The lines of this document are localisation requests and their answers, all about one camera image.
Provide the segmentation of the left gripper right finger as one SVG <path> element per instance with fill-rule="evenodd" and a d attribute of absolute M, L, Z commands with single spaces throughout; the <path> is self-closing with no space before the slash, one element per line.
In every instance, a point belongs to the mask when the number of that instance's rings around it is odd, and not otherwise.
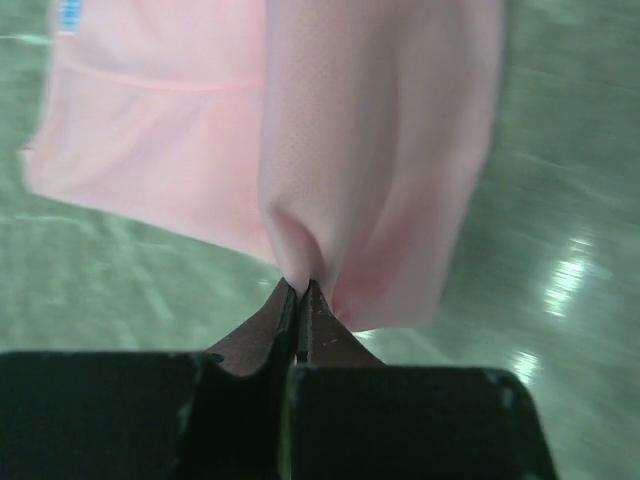
<path fill-rule="evenodd" d="M 294 479 L 554 479 L 537 409 L 511 372 L 358 365 L 360 343 L 311 283 L 288 387 Z"/>

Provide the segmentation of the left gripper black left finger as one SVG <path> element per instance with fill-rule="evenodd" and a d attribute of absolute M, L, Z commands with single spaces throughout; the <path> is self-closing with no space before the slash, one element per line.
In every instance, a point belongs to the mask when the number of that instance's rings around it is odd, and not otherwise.
<path fill-rule="evenodd" d="M 5 479 L 278 479 L 296 295 L 201 352 L 1 357 Z"/>

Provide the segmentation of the pink t shirt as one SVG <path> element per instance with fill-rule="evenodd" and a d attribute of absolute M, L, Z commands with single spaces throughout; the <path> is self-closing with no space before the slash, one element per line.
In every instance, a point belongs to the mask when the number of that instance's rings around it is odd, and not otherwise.
<path fill-rule="evenodd" d="M 32 191 L 240 251 L 360 331 L 439 303 L 502 1 L 54 1 Z"/>

